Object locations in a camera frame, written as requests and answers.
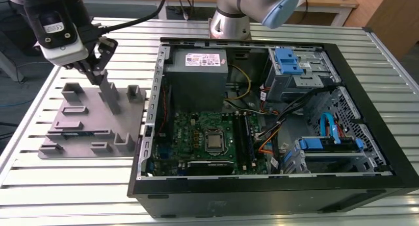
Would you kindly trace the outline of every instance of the yellow wire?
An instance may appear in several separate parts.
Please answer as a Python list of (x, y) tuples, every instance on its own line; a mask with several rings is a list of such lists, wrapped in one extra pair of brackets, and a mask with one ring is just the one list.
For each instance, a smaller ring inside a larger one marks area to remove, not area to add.
[(238, 99), (243, 98), (243, 97), (250, 93), (251, 80), (250, 80), (250, 77), (249, 77), (249, 75), (246, 74), (246, 72), (245, 72), (237, 65), (230, 65), (230, 66), (234, 67), (235, 69), (238, 69), (238, 70), (241, 71), (241, 73), (246, 76), (247, 82), (249, 82), (249, 86), (247, 86), (247, 91), (246, 91), (246, 93), (242, 94), (242, 95), (238, 96), (238, 97), (226, 99), (226, 100), (238, 100)]

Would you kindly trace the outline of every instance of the open computer case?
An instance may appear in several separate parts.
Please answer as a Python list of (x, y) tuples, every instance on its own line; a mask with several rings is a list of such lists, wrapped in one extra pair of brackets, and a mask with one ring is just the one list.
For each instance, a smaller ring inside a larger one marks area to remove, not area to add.
[(419, 178), (334, 44), (162, 38), (129, 196), (153, 217), (349, 211)]

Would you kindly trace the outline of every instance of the green circuit board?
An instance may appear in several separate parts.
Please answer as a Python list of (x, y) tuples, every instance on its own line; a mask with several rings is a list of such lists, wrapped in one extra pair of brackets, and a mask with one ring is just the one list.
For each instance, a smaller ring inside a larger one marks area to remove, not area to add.
[[(235, 163), (237, 175), (266, 174), (267, 164), (265, 157), (255, 155), (255, 165), (243, 169), (238, 165), (237, 139), (234, 131), (234, 113), (177, 113), (174, 124), (174, 141), (170, 148), (170, 161), (162, 164), (166, 166), (166, 175), (178, 175), (177, 168), (193, 160), (231, 161)], [(251, 134), (259, 132), (258, 117), (246, 114)], [(206, 149), (206, 135), (209, 132), (223, 135), (223, 151), (209, 152)]]

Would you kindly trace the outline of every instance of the aluminum extrusion table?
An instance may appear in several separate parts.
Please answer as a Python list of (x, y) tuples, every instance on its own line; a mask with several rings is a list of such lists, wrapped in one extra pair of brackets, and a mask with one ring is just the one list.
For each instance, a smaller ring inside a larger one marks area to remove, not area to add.
[[(115, 25), (129, 19), (97, 18)], [(404, 151), (419, 170), (419, 87), (376, 34), (361, 28), (253, 24), (255, 40), (338, 44)], [(209, 23), (151, 20), (110, 34), (119, 48), (107, 65), (118, 87), (150, 88), (161, 37), (207, 38)], [(0, 225), (418, 225), (419, 191), (339, 214), (153, 219), (127, 197), (133, 158), (41, 160), (38, 148), (62, 104), (62, 87), (79, 82), (77, 70), (55, 67), (0, 157)]]

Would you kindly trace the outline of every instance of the cpu socket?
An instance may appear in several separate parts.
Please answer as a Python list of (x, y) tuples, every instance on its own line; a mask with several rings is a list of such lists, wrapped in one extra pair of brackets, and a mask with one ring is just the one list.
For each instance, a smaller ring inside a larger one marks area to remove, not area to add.
[(206, 152), (211, 155), (219, 155), (225, 152), (225, 132), (221, 129), (206, 129)]

